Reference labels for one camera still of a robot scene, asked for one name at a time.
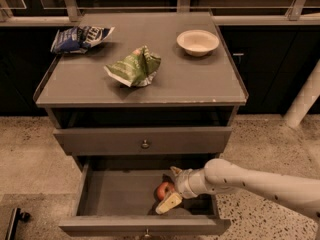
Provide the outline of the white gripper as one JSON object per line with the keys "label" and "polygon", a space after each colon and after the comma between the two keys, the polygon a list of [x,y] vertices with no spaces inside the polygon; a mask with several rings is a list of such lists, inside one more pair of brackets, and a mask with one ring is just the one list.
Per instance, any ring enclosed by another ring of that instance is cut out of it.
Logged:
{"label": "white gripper", "polygon": [[207,182],[204,169],[182,170],[178,167],[171,166],[170,170],[175,176],[175,190],[182,197],[177,192],[167,193],[155,209],[157,214],[165,214],[180,205],[182,198],[191,199],[202,194],[214,194],[214,187]]}

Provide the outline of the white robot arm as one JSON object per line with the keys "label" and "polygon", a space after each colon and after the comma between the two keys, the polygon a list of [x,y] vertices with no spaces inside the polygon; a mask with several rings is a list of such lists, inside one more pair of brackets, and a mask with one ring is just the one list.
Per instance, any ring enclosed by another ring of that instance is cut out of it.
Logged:
{"label": "white robot arm", "polygon": [[249,170],[224,159],[211,159],[201,169],[171,166],[170,170],[174,187],[164,193],[157,214],[170,211],[183,199],[244,189],[319,222],[320,180]]}

